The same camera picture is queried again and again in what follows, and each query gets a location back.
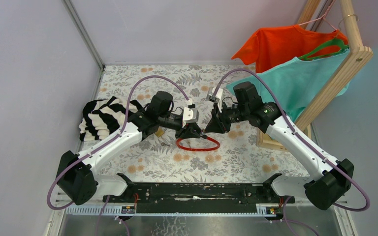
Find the lavender wall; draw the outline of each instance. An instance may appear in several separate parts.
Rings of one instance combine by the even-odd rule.
[[[0,0],[0,235],[43,233],[98,67],[61,0]]]
[[[351,81],[348,91],[318,116],[314,127],[324,149],[353,162],[354,179],[371,197],[372,207],[352,217],[360,236],[373,236],[378,235],[378,1],[354,0],[353,4],[360,19],[363,44],[371,47],[375,55]],[[337,25],[341,18],[336,3],[328,20]],[[323,25],[321,31],[331,30]],[[355,188],[346,197],[353,207],[364,205]]]
[[[295,24],[306,0],[72,2],[105,63],[152,64],[233,62],[258,28]]]

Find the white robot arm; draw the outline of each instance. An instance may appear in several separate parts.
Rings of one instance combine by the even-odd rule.
[[[263,103],[251,83],[241,83],[234,87],[234,91],[238,102],[230,108],[222,102],[222,92],[218,92],[219,96],[214,98],[212,118],[205,133],[225,133],[230,131],[232,123],[248,120],[252,126],[258,127],[286,147],[305,167],[310,176],[287,177],[275,174],[266,183],[270,184],[277,196],[308,198],[316,207],[325,210],[350,189],[350,182],[325,163],[325,160],[337,163],[337,167],[350,177],[354,168],[351,162],[347,159],[338,161],[301,131],[297,131],[308,143],[322,152],[326,159],[316,156],[292,133],[276,104]],[[128,178],[124,175],[98,174],[113,157],[156,132],[159,126],[176,130],[176,138],[205,138],[205,133],[196,124],[198,113],[194,105],[185,107],[181,115],[172,114],[169,111],[172,99],[170,94],[160,91],[153,97],[146,110],[140,109],[129,117],[129,122],[122,134],[119,134],[119,131],[114,132],[105,140],[77,155],[71,151],[66,152],[60,161],[58,174],[81,157],[85,155],[90,155],[90,157],[69,170],[58,182],[61,189],[77,205],[85,203],[91,197],[122,196],[132,184]]]

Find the red hair tie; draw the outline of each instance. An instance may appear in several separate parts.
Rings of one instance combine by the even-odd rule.
[[[215,144],[217,144],[215,147],[211,147],[211,148],[189,148],[189,147],[184,147],[184,146],[182,146],[181,144],[180,144],[180,142],[183,140],[183,139],[178,139],[177,141],[176,141],[176,145],[179,147],[179,148],[181,148],[181,149],[183,149],[183,150],[186,150],[186,151],[213,151],[213,150],[217,150],[217,149],[219,149],[220,147],[221,147],[221,144],[217,141],[217,140],[215,140],[215,139],[213,139],[213,138],[211,138],[211,137],[209,137],[209,136],[206,136],[206,139],[207,140],[209,140],[209,141],[211,141],[211,142],[213,142],[213,143],[215,143]]]

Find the black joint housing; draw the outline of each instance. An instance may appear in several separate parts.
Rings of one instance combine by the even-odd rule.
[[[337,167],[353,177],[354,165],[348,159],[339,162]],[[351,188],[351,183],[338,171],[332,169],[317,181],[311,181],[304,187],[309,201],[317,208],[327,210]]]
[[[71,151],[62,155],[57,170],[57,176],[78,157]],[[57,185],[73,200],[76,205],[87,202],[96,192],[96,181],[89,166],[83,162],[73,166],[57,182]]]

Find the floral tablecloth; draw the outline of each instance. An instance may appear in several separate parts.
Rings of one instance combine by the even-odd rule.
[[[107,66],[97,99],[111,96],[126,100],[131,87],[148,75],[165,76],[179,84],[193,99],[199,111],[199,126],[205,128],[209,121],[212,102],[206,101],[208,88],[215,86],[229,70],[242,68],[234,65],[153,65]],[[244,68],[254,71],[254,67]],[[246,72],[230,75],[224,84],[248,76]],[[224,97],[231,96],[224,89]],[[171,83],[162,79],[142,82],[132,98],[142,105],[151,101],[159,90],[173,95],[175,108],[184,106],[184,97]],[[192,152],[175,145],[175,131],[165,130],[159,138],[155,135],[119,154],[102,170],[101,174],[124,173],[132,181],[149,182],[263,182],[274,173],[306,176],[303,166],[288,152],[259,148],[255,145],[256,129],[248,121],[233,124],[226,134],[208,134],[218,140],[221,147],[215,151]],[[212,147],[215,144],[204,139],[182,142],[190,147]],[[85,142],[90,148],[95,142]]]

